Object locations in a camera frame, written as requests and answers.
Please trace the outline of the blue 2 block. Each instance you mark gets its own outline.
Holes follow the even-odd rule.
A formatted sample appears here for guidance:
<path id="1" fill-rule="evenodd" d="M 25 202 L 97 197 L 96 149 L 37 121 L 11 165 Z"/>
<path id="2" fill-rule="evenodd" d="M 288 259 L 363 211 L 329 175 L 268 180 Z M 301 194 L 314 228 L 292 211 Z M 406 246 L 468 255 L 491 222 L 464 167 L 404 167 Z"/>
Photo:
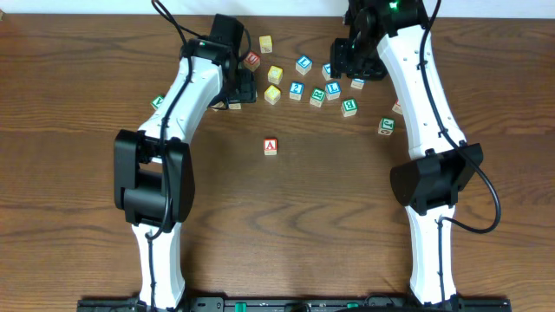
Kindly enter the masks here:
<path id="1" fill-rule="evenodd" d="M 293 81 L 290 87 L 290 98 L 295 101 L 300 101 L 304 92 L 304 84 L 301 82 Z"/>

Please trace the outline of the red A block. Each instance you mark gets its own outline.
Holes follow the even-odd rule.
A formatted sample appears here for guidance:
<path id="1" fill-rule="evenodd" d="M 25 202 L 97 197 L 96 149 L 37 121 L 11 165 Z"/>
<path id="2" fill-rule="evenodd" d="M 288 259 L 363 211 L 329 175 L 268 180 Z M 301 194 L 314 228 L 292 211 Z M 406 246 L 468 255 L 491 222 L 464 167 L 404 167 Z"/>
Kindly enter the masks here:
<path id="1" fill-rule="evenodd" d="M 277 139 L 264 139 L 264 155 L 272 156 L 278 153 Z"/>

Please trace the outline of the red I block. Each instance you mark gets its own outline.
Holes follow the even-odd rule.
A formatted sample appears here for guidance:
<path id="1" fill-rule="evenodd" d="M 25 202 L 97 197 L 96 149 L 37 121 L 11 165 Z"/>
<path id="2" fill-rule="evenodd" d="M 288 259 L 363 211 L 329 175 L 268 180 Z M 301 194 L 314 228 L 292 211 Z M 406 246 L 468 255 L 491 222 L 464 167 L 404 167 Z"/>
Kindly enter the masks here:
<path id="1" fill-rule="evenodd" d="M 232 103 L 228 105 L 228 108 L 230 110 L 241 110 L 242 109 L 242 105 L 241 103 Z"/>

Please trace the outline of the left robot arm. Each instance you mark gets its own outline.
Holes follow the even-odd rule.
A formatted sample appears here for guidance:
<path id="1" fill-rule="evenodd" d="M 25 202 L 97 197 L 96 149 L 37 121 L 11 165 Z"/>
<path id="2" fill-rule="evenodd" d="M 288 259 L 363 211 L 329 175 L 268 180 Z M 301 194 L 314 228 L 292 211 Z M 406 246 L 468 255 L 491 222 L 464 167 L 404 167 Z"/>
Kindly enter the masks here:
<path id="1" fill-rule="evenodd" d="M 114 203 L 140 249 L 140 307 L 174 311 L 185 293 L 180 230 L 193 206 L 190 143 L 209 108 L 257 99 L 253 73 L 241 68 L 250 35 L 235 17 L 217 14 L 207 36 L 184 41 L 177 76 L 153 115 L 114 140 Z"/>

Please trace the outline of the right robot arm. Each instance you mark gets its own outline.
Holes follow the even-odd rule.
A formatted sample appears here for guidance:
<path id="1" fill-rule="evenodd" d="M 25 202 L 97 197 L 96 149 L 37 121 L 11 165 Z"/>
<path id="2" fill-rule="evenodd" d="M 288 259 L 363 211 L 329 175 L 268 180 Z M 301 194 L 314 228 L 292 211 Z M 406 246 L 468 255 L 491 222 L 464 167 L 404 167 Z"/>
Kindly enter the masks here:
<path id="1" fill-rule="evenodd" d="M 468 144 L 447 103 L 432 49 L 434 20 L 421 1 L 350 1 L 343 18 L 349 35 L 332 43 L 330 66 L 334 78 L 391 79 L 410 158 L 389 174 L 408 214 L 410 292 L 417 307 L 455 311 L 451 229 L 460 192 L 484 174 L 483 152 Z"/>

